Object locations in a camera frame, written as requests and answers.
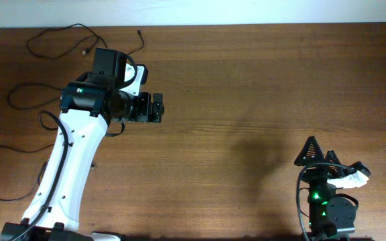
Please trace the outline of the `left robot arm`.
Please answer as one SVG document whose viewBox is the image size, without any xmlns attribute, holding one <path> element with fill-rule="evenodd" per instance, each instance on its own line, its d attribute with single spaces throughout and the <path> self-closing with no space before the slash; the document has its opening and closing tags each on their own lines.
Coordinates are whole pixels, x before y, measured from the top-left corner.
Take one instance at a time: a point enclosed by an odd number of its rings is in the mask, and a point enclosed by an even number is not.
<svg viewBox="0 0 386 241">
<path fill-rule="evenodd" d="M 82 194 L 94 155 L 112 121 L 160 123 L 163 96 L 140 90 L 148 70 L 129 54 L 98 48 L 92 70 L 62 91 L 58 135 L 37 193 L 18 224 L 6 223 L 1 240 L 124 240 L 124 235 L 78 233 Z"/>
</svg>

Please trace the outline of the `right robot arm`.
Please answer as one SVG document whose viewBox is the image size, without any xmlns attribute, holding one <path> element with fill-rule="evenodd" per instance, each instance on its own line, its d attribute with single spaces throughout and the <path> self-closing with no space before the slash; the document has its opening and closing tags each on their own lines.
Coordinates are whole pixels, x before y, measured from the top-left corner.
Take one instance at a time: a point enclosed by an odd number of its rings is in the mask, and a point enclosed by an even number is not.
<svg viewBox="0 0 386 241">
<path fill-rule="evenodd" d="M 336 153 L 323 153 L 316 138 L 306 139 L 294 161 L 301 167 L 296 180 L 296 209 L 302 240 L 349 240 L 355 232 L 359 201 L 341 189 L 364 186 L 370 171 L 361 162 L 340 163 Z"/>
</svg>

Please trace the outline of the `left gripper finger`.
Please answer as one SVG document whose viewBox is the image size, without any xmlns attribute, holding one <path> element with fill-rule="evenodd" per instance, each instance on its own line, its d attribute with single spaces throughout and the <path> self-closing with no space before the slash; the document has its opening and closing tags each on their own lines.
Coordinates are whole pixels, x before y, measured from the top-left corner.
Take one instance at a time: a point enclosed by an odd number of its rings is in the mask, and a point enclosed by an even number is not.
<svg viewBox="0 0 386 241">
<path fill-rule="evenodd" d="M 155 101 L 149 102 L 147 106 L 147 122 L 148 123 L 161 123 L 162 121 L 162 103 Z"/>
<path fill-rule="evenodd" d="M 153 94 L 153 112 L 156 115 L 162 116 L 164 114 L 164 103 L 163 103 L 163 94 L 154 93 Z"/>
</svg>

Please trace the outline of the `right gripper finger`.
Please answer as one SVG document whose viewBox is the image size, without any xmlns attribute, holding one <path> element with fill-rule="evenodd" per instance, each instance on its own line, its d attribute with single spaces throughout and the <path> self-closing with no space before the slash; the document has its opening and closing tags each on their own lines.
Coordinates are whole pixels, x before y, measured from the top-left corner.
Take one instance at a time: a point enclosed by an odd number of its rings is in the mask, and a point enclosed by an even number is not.
<svg viewBox="0 0 386 241">
<path fill-rule="evenodd" d="M 339 167 L 340 161 L 333 150 L 326 153 L 325 161 L 330 164 L 328 167 L 329 177 L 345 177 L 344 168 Z"/>
<path fill-rule="evenodd" d="M 320 162 L 324 162 L 324 155 L 319 144 L 317 143 L 315 136 L 310 136 L 307 138 L 304 147 L 300 151 L 300 154 L 296 157 L 294 165 L 307 166 Z"/>
</svg>

